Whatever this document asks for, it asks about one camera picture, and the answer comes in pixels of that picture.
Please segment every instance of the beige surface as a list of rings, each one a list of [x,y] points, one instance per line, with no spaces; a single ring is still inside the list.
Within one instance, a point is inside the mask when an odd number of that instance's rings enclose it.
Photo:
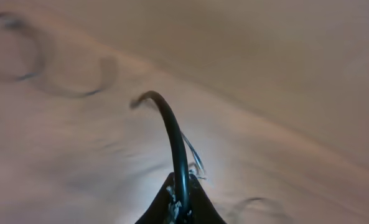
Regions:
[[[48,73],[57,83],[92,89],[105,56],[116,57],[119,73],[113,88],[84,99],[0,81],[0,223],[134,223],[172,170],[160,116],[128,108],[139,93],[156,90],[202,156],[211,181],[205,189],[228,223],[369,224],[368,169],[47,11],[2,8],[27,14],[55,39]],[[13,75],[25,68],[11,39],[0,32],[0,61],[8,65],[0,70]],[[233,211],[250,197],[280,206]]]
[[[22,0],[369,168],[369,0]]]

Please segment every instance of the blurred background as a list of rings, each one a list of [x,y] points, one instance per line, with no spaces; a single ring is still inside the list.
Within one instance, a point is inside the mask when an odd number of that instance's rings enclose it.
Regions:
[[[369,0],[2,11],[36,30],[45,68],[18,80],[37,44],[0,29],[0,223],[134,223],[172,170],[159,115],[128,108],[147,90],[171,104],[228,223],[369,223]]]

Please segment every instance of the brown wall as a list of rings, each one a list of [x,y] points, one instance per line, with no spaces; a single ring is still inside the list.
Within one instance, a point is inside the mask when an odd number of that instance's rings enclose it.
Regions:
[[[369,0],[26,0],[369,167]]]

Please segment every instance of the black stem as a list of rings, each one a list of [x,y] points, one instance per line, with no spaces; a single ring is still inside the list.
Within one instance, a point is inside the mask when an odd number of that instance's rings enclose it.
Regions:
[[[137,107],[146,99],[154,100],[165,123],[170,147],[172,149],[175,196],[176,200],[181,203],[179,218],[184,218],[190,210],[190,191],[189,167],[187,165],[187,155],[185,153],[182,133],[172,109],[159,93],[155,91],[143,93],[137,101],[133,102],[132,107]]]

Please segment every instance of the blurry curved object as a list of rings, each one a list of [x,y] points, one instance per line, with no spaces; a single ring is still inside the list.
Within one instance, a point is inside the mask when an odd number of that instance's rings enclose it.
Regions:
[[[4,29],[11,30],[19,37],[30,40],[36,51],[34,59],[30,62],[30,69],[26,74],[14,78],[5,78],[5,81],[19,82],[31,79],[31,82],[37,89],[46,93],[67,98],[83,98],[106,90],[113,85],[116,80],[118,63],[114,57],[105,57],[101,58],[99,61],[101,67],[101,83],[98,88],[85,92],[77,92],[69,90],[68,88],[63,88],[54,83],[47,72],[45,72],[47,65],[51,64],[55,56],[55,43],[51,36],[30,25],[22,16],[13,12],[0,12],[0,22]],[[27,45],[20,47],[21,49],[28,48]],[[23,58],[25,58],[22,50],[20,53]]]

